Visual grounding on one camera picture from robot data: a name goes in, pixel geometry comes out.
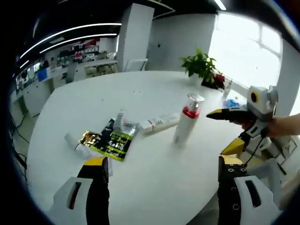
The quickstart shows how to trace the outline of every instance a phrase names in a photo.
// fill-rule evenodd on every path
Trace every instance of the white container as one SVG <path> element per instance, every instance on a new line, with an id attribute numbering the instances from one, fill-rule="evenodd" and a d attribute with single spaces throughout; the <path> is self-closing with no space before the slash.
<path id="1" fill-rule="evenodd" d="M 192 130 L 199 118 L 204 98 L 197 94 L 188 94 L 188 102 L 183 107 L 180 121 L 176 128 L 173 143 L 183 147 L 190 137 Z"/>
<path id="2" fill-rule="evenodd" d="M 97 158 L 99 154 L 91 148 L 79 143 L 70 133 L 65 135 L 68 146 L 84 159 Z"/>
<path id="3" fill-rule="evenodd" d="M 229 94 L 229 92 L 231 91 L 232 85 L 233 85 L 233 81 L 230 80 L 230 81 L 229 81 L 229 84 L 227 85 L 227 87 L 226 87 L 225 90 L 224 90 L 223 98 L 227 98 L 227 97 L 228 97 L 228 94 Z"/>
<path id="4" fill-rule="evenodd" d="M 178 113 L 161 115 L 158 118 L 141 122 L 139 124 L 139 130 L 141 130 L 141 132 L 144 135 L 151 135 L 166 130 L 168 128 L 174 127 L 178 124 L 178 122 Z"/>
<path id="5" fill-rule="evenodd" d="M 113 124 L 113 130 L 116 132 L 122 132 L 124 130 L 125 123 L 125 112 L 121 111 L 118 113 L 117 118 Z"/>

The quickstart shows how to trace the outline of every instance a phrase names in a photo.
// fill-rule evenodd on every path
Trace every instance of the white cabinet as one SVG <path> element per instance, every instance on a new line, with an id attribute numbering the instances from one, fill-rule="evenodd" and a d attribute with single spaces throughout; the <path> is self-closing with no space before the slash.
<path id="1" fill-rule="evenodd" d="M 22 113 L 19 101 L 11 102 L 9 111 L 14 119 L 15 126 L 20 126 L 24 115 Z"/>
<path id="2" fill-rule="evenodd" d="M 41 113 L 51 92 L 47 82 L 34 82 L 23 90 L 26 108 L 31 117 Z"/>

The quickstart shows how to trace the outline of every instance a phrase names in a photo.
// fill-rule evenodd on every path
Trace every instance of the window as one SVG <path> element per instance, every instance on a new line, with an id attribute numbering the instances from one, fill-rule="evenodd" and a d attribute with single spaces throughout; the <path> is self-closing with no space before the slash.
<path id="1" fill-rule="evenodd" d="M 209 56 L 216 67 L 237 83 L 268 88 L 276 85 L 282 58 L 280 35 L 265 24 L 243 16 L 220 13 Z"/>
<path id="2" fill-rule="evenodd" d="M 291 115 L 295 115 L 298 113 L 300 113 L 300 87 L 298 89 L 298 94 L 296 96 L 294 106 L 292 107 Z"/>
<path id="3" fill-rule="evenodd" d="M 36 64 L 34 64 L 34 66 L 33 66 L 34 72 L 37 72 L 37 71 L 39 70 L 39 66 L 40 66 L 40 63 L 39 63 L 39 62 L 36 63 Z"/>

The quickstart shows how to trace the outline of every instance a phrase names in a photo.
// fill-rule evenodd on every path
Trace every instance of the table surface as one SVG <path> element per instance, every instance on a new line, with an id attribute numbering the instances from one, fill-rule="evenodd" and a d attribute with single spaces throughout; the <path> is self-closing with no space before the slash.
<path id="1" fill-rule="evenodd" d="M 205 97 L 200 118 L 184 149 L 172 147 L 175 128 L 132 141 L 124 162 L 112 160 L 109 219 L 112 225 L 186 224 L 218 188 L 218 156 L 241 133 L 226 121 L 205 114 L 222 107 L 222 93 L 193 87 L 182 72 L 127 72 L 89 78 L 56 89 L 34 127 L 27 176 L 30 193 L 45 212 L 55 192 L 76 177 L 84 160 L 64 135 L 101 132 L 124 109 L 141 122 L 181 112 L 188 93 Z"/>

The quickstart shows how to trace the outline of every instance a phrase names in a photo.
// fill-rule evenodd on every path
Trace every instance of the bottle cap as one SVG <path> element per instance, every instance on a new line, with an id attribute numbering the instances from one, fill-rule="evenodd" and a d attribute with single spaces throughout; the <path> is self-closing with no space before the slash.
<path id="1" fill-rule="evenodd" d="M 197 94 L 188 94 L 188 102 L 183 107 L 183 113 L 189 118 L 198 118 L 204 98 Z"/>
<path id="2" fill-rule="evenodd" d="M 191 112 L 196 112 L 201 108 L 202 103 L 204 102 L 204 98 L 198 94 L 188 94 L 188 102 L 186 107 L 188 108 L 189 111 Z"/>

